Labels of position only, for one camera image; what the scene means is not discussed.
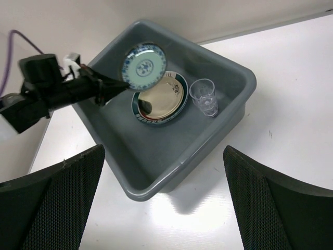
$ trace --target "glass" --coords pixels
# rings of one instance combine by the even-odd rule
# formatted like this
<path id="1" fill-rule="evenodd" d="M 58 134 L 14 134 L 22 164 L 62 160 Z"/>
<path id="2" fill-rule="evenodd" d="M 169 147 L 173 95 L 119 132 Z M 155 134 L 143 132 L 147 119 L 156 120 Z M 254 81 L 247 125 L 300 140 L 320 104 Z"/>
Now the glass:
<path id="1" fill-rule="evenodd" d="M 217 100 L 215 96 L 215 85 L 209 79 L 199 79 L 189 88 L 189 94 L 193 103 L 207 117 L 214 117 L 217 114 Z"/>

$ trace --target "gray container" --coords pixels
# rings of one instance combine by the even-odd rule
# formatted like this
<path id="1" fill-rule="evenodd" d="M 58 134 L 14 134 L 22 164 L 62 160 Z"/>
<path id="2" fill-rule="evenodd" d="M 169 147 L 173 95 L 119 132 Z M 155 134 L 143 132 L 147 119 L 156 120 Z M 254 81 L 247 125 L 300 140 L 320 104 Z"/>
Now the gray container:
<path id="1" fill-rule="evenodd" d="M 146 201 L 179 185 L 243 118 L 245 102 L 257 85 L 251 70 L 147 20 L 130 25 L 89 66 L 118 79 L 124 55 L 142 42 L 161 46 L 167 70 L 180 73 L 189 86 L 200 78 L 211 79 L 219 114 L 205 117 L 189 97 L 175 119 L 148 126 L 132 114 L 131 91 L 103 108 L 89 100 L 73 105 L 95 142 L 104 145 L 107 163 L 126 195 L 135 201 Z"/>

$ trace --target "plate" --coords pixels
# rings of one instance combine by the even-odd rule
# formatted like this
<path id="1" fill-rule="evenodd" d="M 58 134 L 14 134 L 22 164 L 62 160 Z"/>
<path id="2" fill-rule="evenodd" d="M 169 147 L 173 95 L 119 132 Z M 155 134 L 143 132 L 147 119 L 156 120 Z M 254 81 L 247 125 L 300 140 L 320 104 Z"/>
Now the plate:
<path id="1" fill-rule="evenodd" d="M 136 45 L 126 55 L 121 67 L 121 77 L 135 91 L 145 91 L 155 86 L 167 68 L 164 51 L 156 44 Z"/>
<path id="2" fill-rule="evenodd" d="M 150 105 L 145 116 L 149 119 L 162 119 L 173 113 L 181 104 L 184 89 L 173 77 L 163 77 L 152 89 L 139 93 L 139 100 Z"/>
<path id="3" fill-rule="evenodd" d="M 180 75 L 179 73 L 174 72 L 174 71 L 166 71 L 164 74 L 164 77 L 172 77 L 172 78 L 176 79 L 182 85 L 184 94 L 183 94 L 183 98 L 181 100 L 180 105 L 173 113 L 171 113 L 167 117 L 164 117 L 161 119 L 150 119 L 148 117 L 145 117 L 144 114 L 140 113 L 139 106 L 138 106 L 138 100 L 139 100 L 138 97 L 139 97 L 140 93 L 135 93 L 132 98 L 132 112 L 133 112 L 134 116 L 136 117 L 136 119 L 138 119 L 140 122 L 149 124 L 149 125 L 154 125 L 154 126 L 164 124 L 164 123 L 172 120 L 173 118 L 175 118 L 177 115 L 179 115 L 181 113 L 181 111 L 183 110 L 183 108 L 185 107 L 186 102 L 188 100 L 188 85 L 187 85 L 185 78 L 182 75 Z"/>

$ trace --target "wire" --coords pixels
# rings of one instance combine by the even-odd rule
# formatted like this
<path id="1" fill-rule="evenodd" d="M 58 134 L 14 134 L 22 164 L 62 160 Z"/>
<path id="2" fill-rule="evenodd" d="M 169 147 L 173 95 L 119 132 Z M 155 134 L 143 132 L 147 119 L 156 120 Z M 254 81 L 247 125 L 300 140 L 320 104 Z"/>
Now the wire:
<path id="1" fill-rule="evenodd" d="M 12 61 L 12 54 L 13 54 L 13 44 L 14 44 L 14 34 L 19 35 L 22 37 L 27 43 L 29 43 L 35 50 L 37 50 L 40 54 L 44 54 L 33 42 L 30 41 L 29 38 L 27 38 L 24 34 L 22 34 L 18 30 L 10 30 L 8 35 L 8 49 L 7 49 L 7 61 L 6 66 L 4 70 L 4 75 L 2 77 L 1 85 L 0 85 L 0 96 L 2 96 L 7 82 L 10 75 L 10 69 L 11 69 L 11 61 Z"/>

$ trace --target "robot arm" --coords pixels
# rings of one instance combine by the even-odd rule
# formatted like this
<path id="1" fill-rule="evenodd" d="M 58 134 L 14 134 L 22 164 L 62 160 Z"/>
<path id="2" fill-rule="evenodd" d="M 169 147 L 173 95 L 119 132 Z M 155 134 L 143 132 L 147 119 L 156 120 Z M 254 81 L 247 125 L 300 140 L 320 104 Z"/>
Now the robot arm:
<path id="1" fill-rule="evenodd" d="M 103 76 L 80 63 L 72 53 L 64 59 L 69 74 L 61 75 L 54 54 L 37 55 L 19 61 L 23 74 L 20 93 L 0 98 L 0 142 L 22 133 L 59 108 L 93 98 L 104 106 L 129 88 L 126 82 Z"/>

